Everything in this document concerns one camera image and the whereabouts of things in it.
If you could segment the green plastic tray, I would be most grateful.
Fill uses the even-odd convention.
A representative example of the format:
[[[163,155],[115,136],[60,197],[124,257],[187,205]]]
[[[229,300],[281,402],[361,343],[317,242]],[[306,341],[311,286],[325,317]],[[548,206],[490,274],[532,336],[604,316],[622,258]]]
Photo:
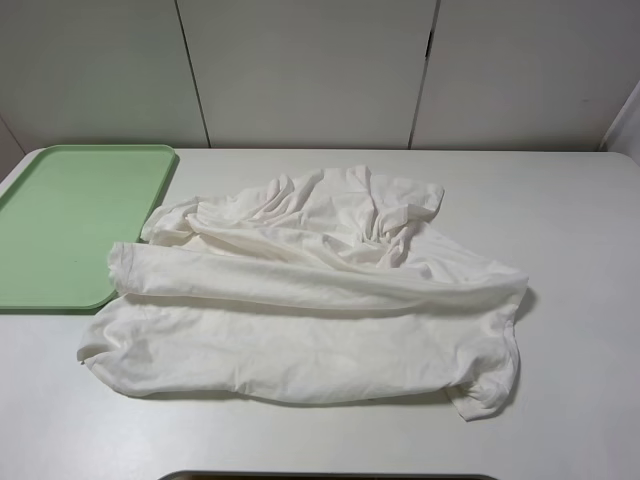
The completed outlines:
[[[178,162],[165,145],[59,145],[1,196],[1,309],[85,312],[114,295],[107,255],[134,243]]]

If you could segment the white short sleeve shirt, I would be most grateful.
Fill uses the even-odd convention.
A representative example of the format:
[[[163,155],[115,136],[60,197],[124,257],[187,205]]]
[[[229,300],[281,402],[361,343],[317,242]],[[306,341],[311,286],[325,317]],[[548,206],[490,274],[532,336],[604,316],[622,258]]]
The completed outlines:
[[[364,166],[157,208],[108,256],[78,360],[130,397],[339,405],[443,391],[473,421],[519,369],[527,275],[434,229],[442,187]]]

